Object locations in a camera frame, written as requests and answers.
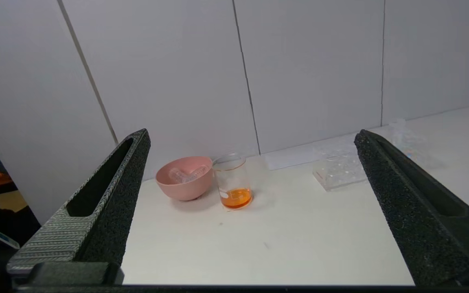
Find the pink bowl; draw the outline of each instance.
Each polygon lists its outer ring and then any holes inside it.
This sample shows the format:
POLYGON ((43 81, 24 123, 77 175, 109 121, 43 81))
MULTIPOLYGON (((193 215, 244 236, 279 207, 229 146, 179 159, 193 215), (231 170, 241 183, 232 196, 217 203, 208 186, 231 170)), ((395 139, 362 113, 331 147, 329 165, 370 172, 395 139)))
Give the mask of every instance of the pink bowl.
POLYGON ((162 192, 170 198, 182 201, 194 200, 206 192, 211 186, 211 183, 213 182, 212 166, 213 162, 208 157, 183 157, 167 163, 162 167, 157 172, 155 180, 157 181, 158 187, 162 189, 162 192), (178 168, 189 174, 201 165, 205 165, 207 167, 207 171, 193 181, 174 184, 173 180, 169 178, 169 170, 172 168, 178 168))

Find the white wall panel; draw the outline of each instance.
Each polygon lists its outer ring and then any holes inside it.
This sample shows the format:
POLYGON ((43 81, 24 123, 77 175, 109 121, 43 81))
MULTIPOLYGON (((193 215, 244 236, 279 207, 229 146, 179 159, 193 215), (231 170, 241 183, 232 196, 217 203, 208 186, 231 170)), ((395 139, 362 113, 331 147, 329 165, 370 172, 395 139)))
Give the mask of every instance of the white wall panel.
POLYGON ((179 157, 258 154, 230 0, 64 4, 118 138, 149 132, 145 178, 179 157))
POLYGON ((383 0, 235 0, 261 151, 379 126, 383 0))
POLYGON ((386 1, 383 122, 469 106, 469 1, 386 1))
POLYGON ((0 159, 39 222, 114 147, 57 2, 0 0, 0 159))

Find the glass beaker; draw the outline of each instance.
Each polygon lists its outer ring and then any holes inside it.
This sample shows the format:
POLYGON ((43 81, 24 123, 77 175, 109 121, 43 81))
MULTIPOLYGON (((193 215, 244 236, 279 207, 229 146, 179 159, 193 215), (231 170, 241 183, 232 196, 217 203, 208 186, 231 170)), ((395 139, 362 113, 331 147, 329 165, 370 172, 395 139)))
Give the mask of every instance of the glass beaker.
POLYGON ((251 203, 253 194, 245 169, 245 157, 238 154, 219 157, 213 161, 213 169, 225 207, 237 209, 251 203))

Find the orange liquid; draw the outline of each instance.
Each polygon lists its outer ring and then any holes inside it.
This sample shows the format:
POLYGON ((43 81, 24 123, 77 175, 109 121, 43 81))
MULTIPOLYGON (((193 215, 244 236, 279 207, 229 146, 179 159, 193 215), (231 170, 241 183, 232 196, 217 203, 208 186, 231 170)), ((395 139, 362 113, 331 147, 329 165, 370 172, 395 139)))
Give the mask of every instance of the orange liquid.
POLYGON ((222 204, 227 208, 243 208, 251 203, 253 200, 253 193, 251 189, 232 189, 227 192, 229 198, 220 197, 222 204))

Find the panel seam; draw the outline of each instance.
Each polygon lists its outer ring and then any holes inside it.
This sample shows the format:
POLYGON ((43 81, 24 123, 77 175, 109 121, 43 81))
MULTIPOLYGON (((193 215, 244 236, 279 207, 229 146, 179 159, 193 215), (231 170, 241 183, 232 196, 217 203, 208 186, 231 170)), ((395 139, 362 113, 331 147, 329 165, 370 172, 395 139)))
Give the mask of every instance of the panel seam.
POLYGON ((383 94, 385 87, 385 19, 387 0, 383 0, 383 48, 381 50, 381 119, 379 125, 383 126, 383 94))
POLYGON ((238 32, 238 43, 240 44, 240 53, 242 54, 243 72, 245 74, 245 83, 247 84, 247 93, 249 94, 249 104, 251 105, 251 114, 253 115, 254 133, 256 135, 256 144, 258 145, 258 154, 261 155, 260 141, 258 139, 258 130, 256 129, 256 119, 254 118, 253 98, 251 97, 251 89, 249 88, 249 79, 247 78, 247 69, 245 67, 245 57, 242 49, 242 39, 240 38, 240 27, 238 26, 238 16, 236 15, 235 0, 231 0, 233 3, 234 22, 236 24, 236 30, 238 32))
POLYGON ((101 107, 101 112, 103 113, 104 119, 106 120, 106 124, 108 124, 108 128, 110 129, 110 132, 112 134, 113 141, 115 142, 115 145, 119 145, 119 141, 117 140, 117 136, 115 135, 115 130, 113 129, 112 123, 110 122, 110 118, 108 117, 108 112, 106 112, 106 108, 104 107, 104 104, 102 102, 101 95, 99 94, 99 90, 97 89, 97 85, 95 84, 95 80, 93 79, 93 75, 90 72, 90 67, 88 66, 88 63, 86 62, 86 58, 84 57, 84 54, 82 53, 81 45, 77 39, 77 36, 75 35, 75 31, 73 30, 73 26, 71 24, 68 13, 66 12, 65 4, 63 3, 63 0, 57 0, 57 3, 59 4, 61 13, 63 14, 66 25, 68 26, 68 30, 70 31, 70 35, 73 39, 73 44, 75 45, 77 53, 79 54, 79 57, 81 58, 84 71, 86 72, 86 75, 88 76, 88 79, 90 80, 90 85, 92 86, 93 93, 95 94, 95 97, 97 98, 97 102, 99 103, 99 106, 101 107))

